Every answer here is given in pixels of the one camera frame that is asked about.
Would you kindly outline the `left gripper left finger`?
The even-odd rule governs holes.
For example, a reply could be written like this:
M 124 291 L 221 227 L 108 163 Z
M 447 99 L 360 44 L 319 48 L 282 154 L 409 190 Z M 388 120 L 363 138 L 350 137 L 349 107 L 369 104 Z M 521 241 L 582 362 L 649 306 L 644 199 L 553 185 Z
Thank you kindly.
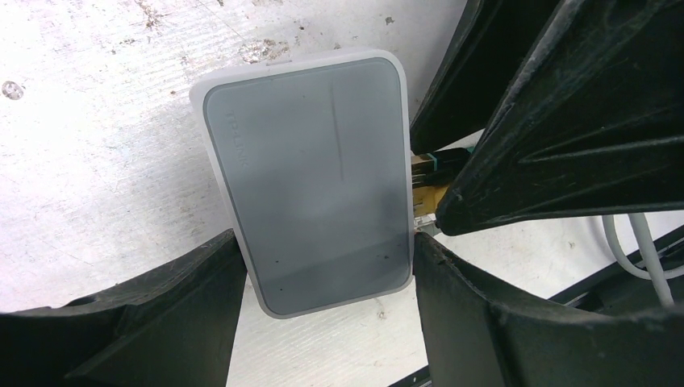
M 232 230 L 59 308 L 1 316 L 4 386 L 224 386 L 247 270 Z

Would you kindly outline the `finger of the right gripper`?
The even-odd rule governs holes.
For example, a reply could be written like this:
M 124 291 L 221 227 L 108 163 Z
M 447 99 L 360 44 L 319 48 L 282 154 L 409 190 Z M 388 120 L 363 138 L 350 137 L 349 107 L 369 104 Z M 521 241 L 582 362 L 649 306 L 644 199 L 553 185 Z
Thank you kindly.
M 436 151 L 483 129 L 557 2 L 468 1 L 410 129 Z
M 683 208 L 683 4 L 562 1 L 436 209 L 446 235 Z

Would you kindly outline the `grey network switch box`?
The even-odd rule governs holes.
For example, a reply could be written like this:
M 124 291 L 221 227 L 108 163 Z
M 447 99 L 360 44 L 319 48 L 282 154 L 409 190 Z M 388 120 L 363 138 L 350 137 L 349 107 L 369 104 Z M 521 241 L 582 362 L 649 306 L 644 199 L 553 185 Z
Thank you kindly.
M 394 54 L 343 48 L 230 66 L 200 77 L 189 99 L 267 315 L 411 283 L 407 79 Z

